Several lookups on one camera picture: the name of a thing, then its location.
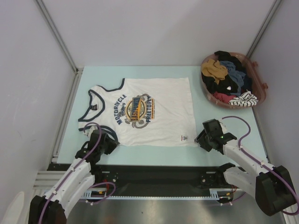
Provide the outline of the white graphic tank top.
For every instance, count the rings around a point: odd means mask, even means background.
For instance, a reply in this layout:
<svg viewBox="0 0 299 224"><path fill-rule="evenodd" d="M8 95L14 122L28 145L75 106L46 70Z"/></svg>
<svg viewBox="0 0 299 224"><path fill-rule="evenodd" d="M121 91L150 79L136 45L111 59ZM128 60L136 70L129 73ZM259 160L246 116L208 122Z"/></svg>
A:
<svg viewBox="0 0 299 224"><path fill-rule="evenodd" d="M89 106L78 129L96 124L124 146L195 147L197 136L190 82L185 78L124 78L108 90L88 91Z"/></svg>

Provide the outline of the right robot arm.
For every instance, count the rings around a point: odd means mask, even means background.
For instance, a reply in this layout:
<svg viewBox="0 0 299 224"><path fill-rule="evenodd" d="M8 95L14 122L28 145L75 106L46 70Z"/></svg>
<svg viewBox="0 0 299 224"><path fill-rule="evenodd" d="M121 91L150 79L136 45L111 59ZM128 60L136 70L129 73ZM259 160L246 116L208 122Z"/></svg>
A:
<svg viewBox="0 0 299 224"><path fill-rule="evenodd" d="M260 210L273 216L283 212L295 216L296 212L286 209L299 204L290 173L284 166L274 166L258 158L242 145L242 140L249 134L237 138L228 132L221 120L211 119L203 122L203 130L194 140L207 152L212 149L232 159L231 163L219 167L215 181L220 187L234 185L252 196Z"/></svg>

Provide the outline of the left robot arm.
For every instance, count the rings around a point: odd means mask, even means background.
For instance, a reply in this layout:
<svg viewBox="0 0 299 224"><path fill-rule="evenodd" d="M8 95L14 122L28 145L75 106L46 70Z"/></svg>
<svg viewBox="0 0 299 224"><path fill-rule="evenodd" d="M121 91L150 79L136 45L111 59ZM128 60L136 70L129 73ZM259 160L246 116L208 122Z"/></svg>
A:
<svg viewBox="0 0 299 224"><path fill-rule="evenodd" d="M43 196L31 200L28 223L65 224L74 206L91 188L105 188L100 194L101 201L112 196L116 180L108 181L97 163L103 154L111 154L118 145L116 134L106 129L94 130L59 181Z"/></svg>

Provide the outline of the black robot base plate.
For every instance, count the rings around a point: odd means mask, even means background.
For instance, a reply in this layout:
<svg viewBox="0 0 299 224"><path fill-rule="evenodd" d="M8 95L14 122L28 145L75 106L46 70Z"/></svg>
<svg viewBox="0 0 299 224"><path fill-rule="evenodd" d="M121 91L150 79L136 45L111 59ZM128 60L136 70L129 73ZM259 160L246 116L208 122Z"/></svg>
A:
<svg viewBox="0 0 299 224"><path fill-rule="evenodd" d="M211 189L234 194L220 167L98 165L108 181L116 180L113 196L193 197L207 196Z"/></svg>

